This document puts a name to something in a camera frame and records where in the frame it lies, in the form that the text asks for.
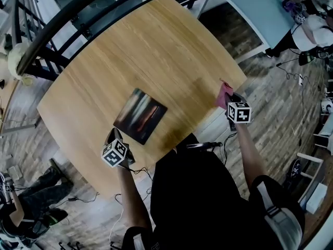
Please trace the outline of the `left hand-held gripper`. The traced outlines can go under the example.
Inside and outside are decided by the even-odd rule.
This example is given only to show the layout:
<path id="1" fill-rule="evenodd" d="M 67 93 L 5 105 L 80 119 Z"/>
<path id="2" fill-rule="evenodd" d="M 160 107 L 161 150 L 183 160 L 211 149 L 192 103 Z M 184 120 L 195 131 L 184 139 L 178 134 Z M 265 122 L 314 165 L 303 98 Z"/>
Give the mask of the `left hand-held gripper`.
<path id="1" fill-rule="evenodd" d="M 121 162 L 127 160 L 129 165 L 135 163 L 134 156 L 127 143 L 123 143 L 123 137 L 119 129 L 115 128 L 109 132 L 106 138 L 106 145 L 104 145 L 101 152 L 102 160 L 110 167 L 116 167 Z"/>

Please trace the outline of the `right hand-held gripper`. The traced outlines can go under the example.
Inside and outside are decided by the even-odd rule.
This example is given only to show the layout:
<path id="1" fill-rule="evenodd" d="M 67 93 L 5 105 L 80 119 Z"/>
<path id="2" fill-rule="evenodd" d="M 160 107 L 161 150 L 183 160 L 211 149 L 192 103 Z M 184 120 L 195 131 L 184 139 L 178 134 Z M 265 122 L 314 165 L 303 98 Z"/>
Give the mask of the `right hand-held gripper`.
<path id="1" fill-rule="evenodd" d="M 227 110 L 227 118 L 231 131 L 236 131 L 235 124 L 248 124 L 251 122 L 252 108 L 244 97 L 238 93 L 234 93 L 232 95 L 232 102 L 230 103 L 230 96 L 228 93 L 225 93 L 224 99 L 224 109 Z"/>

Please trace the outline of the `pink cloth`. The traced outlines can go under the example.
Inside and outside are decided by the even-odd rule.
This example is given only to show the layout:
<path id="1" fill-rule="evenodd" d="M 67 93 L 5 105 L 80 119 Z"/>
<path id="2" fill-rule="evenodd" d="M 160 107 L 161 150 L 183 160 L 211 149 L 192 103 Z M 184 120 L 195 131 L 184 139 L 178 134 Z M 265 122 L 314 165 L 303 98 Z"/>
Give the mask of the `pink cloth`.
<path id="1" fill-rule="evenodd" d="M 228 102 L 226 101 L 227 96 L 232 96 L 234 93 L 233 88 L 224 80 L 220 80 L 222 82 L 220 91 L 215 100 L 215 105 L 221 107 L 223 109 L 227 109 Z"/>

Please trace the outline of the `dark printed mouse pad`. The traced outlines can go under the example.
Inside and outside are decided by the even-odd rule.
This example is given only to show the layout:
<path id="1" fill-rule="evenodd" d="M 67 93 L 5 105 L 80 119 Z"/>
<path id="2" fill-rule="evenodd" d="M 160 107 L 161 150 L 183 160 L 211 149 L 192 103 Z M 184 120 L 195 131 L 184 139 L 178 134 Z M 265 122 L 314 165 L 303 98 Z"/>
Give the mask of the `dark printed mouse pad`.
<path id="1" fill-rule="evenodd" d="M 135 88 L 113 125 L 144 145 L 167 110 L 166 106 Z"/>

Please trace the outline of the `person's right forearm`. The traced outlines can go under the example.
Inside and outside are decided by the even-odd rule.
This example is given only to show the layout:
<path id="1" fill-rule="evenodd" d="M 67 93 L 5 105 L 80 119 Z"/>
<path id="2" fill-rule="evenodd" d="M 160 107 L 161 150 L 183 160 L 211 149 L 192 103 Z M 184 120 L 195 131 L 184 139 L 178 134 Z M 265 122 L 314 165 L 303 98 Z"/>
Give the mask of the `person's right forearm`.
<path id="1" fill-rule="evenodd" d="M 247 126 L 244 123 L 237 123 L 235 127 L 242 156 L 245 180 L 248 189 L 251 189 L 257 177 L 267 175 L 265 163 L 255 146 Z"/>

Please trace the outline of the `person's left forearm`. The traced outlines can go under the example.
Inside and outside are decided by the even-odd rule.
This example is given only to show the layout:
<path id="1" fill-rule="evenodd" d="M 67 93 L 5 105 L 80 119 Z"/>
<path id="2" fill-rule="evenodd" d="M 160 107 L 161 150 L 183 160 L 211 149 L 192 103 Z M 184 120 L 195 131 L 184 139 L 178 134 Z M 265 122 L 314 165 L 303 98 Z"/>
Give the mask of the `person's left forearm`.
<path id="1" fill-rule="evenodd" d="M 122 205 L 130 227 L 152 229 L 148 210 L 137 190 L 132 173 L 122 167 L 117 168 L 121 187 Z"/>

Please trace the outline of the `black waist device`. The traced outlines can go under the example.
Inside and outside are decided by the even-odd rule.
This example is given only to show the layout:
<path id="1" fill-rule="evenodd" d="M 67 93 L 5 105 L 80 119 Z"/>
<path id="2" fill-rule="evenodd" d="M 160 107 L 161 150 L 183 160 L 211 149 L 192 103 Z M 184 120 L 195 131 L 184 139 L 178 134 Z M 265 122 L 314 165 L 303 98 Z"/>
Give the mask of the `black waist device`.
<path id="1" fill-rule="evenodd" d="M 186 145 L 187 149 L 194 149 L 198 151 L 206 151 L 208 149 L 215 149 L 216 147 L 221 147 L 223 143 L 221 142 L 205 142 Z"/>

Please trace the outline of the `wooden table with white legs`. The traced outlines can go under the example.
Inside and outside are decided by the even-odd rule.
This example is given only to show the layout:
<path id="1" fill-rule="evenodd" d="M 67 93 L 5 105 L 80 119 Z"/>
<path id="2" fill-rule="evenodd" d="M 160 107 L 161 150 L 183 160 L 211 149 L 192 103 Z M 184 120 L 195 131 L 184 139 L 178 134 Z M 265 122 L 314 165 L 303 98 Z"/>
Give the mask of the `wooden table with white legs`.
<path id="1" fill-rule="evenodd" d="M 104 198 L 119 191 L 117 172 L 101 159 L 113 123 L 135 88 L 167 107 L 141 145 L 125 136 L 134 169 L 150 167 L 215 110 L 221 84 L 246 76 L 220 42 L 175 0 L 152 0 L 83 49 L 37 109 L 56 143 Z"/>

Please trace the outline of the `white round device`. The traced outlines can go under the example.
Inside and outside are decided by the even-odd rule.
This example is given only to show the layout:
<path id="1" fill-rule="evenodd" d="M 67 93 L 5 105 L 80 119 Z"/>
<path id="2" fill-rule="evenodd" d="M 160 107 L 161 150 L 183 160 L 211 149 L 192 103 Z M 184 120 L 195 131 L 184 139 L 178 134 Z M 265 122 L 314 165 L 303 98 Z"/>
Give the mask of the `white round device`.
<path id="1" fill-rule="evenodd" d="M 321 100 L 321 110 L 322 113 L 331 114 L 333 112 L 333 102 L 329 98 L 323 98 Z"/>

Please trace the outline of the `light blue table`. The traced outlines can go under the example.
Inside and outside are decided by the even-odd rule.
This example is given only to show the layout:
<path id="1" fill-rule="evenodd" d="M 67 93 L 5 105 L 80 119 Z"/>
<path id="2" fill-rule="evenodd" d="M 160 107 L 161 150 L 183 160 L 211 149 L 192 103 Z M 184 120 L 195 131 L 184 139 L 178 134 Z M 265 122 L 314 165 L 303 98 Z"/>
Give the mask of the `light blue table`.
<path id="1" fill-rule="evenodd" d="M 200 0 L 194 15 L 199 18 L 209 0 Z M 293 27 L 295 21 L 283 6 L 283 0 L 225 0 L 248 23 L 260 38 L 262 44 L 246 54 L 236 58 L 236 63 L 273 49 Z"/>

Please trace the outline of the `person's black clothing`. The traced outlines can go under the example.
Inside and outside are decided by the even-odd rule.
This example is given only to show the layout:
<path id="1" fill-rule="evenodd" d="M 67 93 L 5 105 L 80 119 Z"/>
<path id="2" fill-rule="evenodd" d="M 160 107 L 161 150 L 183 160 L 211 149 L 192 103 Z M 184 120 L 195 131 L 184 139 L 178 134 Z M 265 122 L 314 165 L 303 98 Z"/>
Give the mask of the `person's black clothing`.
<path id="1" fill-rule="evenodd" d="M 178 145 L 156 164 L 152 229 L 128 227 L 122 250 L 298 250 L 305 217 L 299 203 L 268 175 L 248 199 L 214 152 Z"/>

